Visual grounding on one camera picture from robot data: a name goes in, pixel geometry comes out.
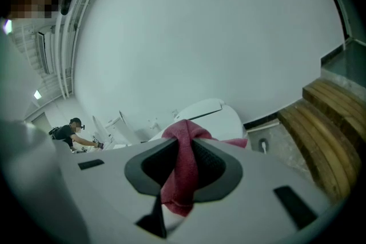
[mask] pink towel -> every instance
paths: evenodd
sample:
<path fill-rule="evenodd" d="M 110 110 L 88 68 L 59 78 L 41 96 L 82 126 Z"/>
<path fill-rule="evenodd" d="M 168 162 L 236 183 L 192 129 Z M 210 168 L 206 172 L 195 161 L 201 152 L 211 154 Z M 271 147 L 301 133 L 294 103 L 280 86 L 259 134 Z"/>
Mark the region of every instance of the pink towel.
<path fill-rule="evenodd" d="M 162 137 L 176 137 L 179 151 L 176 166 L 161 189 L 161 203 L 171 212 L 186 217 L 193 207 L 193 193 L 198 186 L 198 168 L 191 147 L 192 139 L 214 138 L 210 132 L 190 120 L 180 120 L 169 126 Z M 247 139 L 236 138 L 223 142 L 246 147 Z"/>

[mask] white curved backdrop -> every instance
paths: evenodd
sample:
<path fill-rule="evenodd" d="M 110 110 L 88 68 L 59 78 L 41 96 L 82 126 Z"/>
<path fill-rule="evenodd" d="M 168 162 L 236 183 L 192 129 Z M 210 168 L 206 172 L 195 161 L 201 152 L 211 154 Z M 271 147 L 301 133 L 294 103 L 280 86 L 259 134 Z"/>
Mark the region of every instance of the white curved backdrop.
<path fill-rule="evenodd" d="M 79 36 L 75 94 L 102 122 L 221 98 L 243 122 L 301 98 L 343 43 L 333 0 L 95 0 Z"/>

